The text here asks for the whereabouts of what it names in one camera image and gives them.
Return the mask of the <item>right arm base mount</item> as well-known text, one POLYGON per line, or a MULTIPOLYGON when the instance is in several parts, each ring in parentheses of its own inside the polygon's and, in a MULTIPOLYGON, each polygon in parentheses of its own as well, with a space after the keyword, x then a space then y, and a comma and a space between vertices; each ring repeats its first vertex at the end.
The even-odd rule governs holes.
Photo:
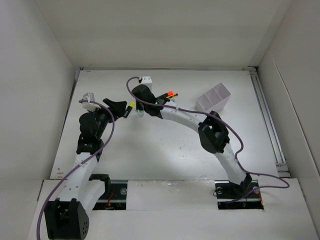
POLYGON ((227 180, 215 181, 213 196, 217 199, 219 210, 263 210, 264 204, 260 193, 251 190, 258 187, 258 181, 253 180, 245 193, 236 193, 227 180))

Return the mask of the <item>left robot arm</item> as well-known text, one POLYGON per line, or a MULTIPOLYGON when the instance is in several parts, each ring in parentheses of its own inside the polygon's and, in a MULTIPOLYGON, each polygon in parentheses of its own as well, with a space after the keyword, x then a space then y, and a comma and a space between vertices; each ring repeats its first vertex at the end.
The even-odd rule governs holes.
POLYGON ((84 240, 89 231, 89 214, 98 199, 107 198, 112 191, 109 176, 94 177, 93 170, 107 145, 102 140, 105 128, 124 116, 127 102, 105 98, 100 104, 86 95, 80 103, 87 112, 79 117, 73 168, 57 184, 63 188, 56 199, 47 198, 39 215, 45 218, 50 240, 84 240))

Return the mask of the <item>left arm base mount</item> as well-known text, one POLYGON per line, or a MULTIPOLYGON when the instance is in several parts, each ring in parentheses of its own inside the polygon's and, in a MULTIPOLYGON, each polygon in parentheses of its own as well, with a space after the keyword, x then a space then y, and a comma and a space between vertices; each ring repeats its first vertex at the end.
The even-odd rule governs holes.
POLYGON ((111 180, 108 174, 92 174, 90 181, 104 182, 105 192, 93 210, 122 211, 127 208, 128 180, 111 180))

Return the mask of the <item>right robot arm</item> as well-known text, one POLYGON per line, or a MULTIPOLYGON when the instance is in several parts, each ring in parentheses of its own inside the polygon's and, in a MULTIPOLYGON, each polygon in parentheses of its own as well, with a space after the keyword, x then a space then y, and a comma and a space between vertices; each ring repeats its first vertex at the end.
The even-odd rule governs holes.
POLYGON ((155 97, 144 84, 133 88, 131 94, 135 97, 138 108, 150 116, 176 122, 198 133, 202 148, 215 155, 227 173, 232 191, 231 199, 241 198, 249 192, 252 177, 241 169, 230 144, 229 131, 217 112, 205 115, 189 109, 183 111, 172 101, 176 96, 173 92, 155 97))

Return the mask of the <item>yellow cap highlighter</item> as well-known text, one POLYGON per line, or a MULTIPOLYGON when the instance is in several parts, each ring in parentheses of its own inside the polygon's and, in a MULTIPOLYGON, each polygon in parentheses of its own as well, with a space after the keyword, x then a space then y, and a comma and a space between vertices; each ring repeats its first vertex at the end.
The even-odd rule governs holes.
POLYGON ((127 118, 129 116, 129 114, 132 111, 132 109, 134 108, 134 106, 135 106, 135 103, 133 101, 128 104, 128 106, 124 112, 124 115, 123 115, 124 118, 127 118))

